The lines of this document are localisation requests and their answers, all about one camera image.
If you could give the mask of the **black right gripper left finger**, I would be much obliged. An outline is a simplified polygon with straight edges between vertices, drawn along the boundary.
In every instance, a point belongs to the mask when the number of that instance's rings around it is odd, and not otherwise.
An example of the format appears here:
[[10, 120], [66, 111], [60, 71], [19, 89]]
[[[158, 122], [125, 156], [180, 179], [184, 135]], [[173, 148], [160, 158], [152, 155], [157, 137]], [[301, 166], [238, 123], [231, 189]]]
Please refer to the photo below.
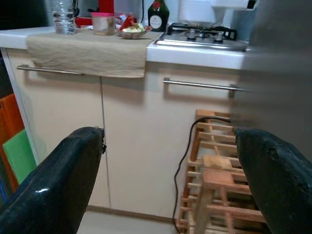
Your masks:
[[2, 234], [75, 234], [88, 206], [105, 131], [82, 127], [64, 138], [0, 209]]

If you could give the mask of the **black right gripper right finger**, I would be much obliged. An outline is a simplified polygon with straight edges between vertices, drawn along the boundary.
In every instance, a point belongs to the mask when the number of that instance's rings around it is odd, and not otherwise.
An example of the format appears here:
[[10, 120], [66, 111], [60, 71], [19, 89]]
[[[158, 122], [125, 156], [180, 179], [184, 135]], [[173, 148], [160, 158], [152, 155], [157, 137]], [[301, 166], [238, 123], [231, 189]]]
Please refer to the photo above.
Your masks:
[[238, 158], [273, 234], [312, 232], [312, 164], [292, 144], [259, 129], [236, 129]]

